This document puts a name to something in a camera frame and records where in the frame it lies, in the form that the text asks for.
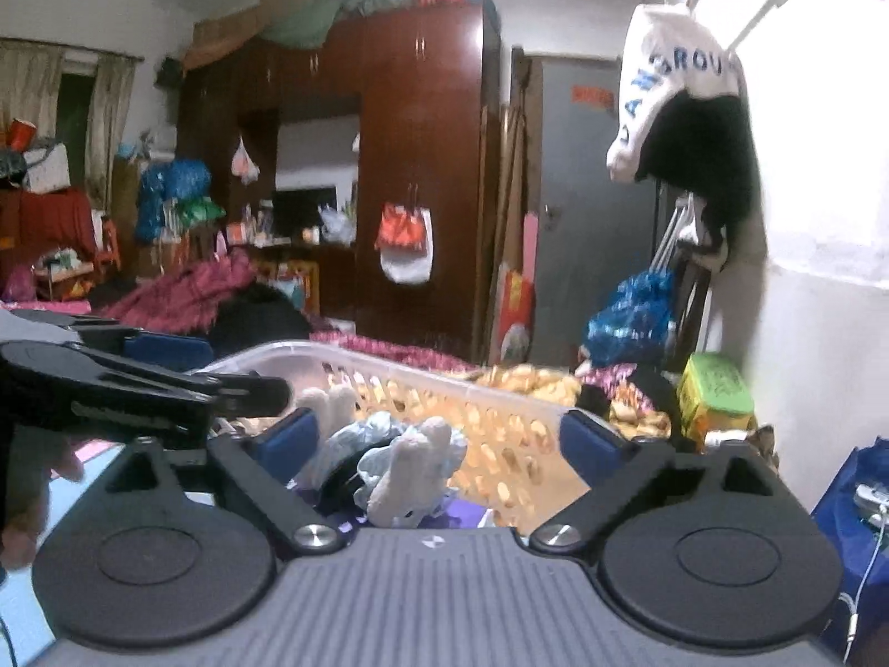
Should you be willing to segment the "person's left hand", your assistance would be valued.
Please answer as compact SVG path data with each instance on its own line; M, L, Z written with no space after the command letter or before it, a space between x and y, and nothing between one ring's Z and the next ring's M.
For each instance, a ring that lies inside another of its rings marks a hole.
M65 434L19 427L12 438L6 470L2 518L2 568L27 568L47 528L49 481L60 476L80 482L84 467Z

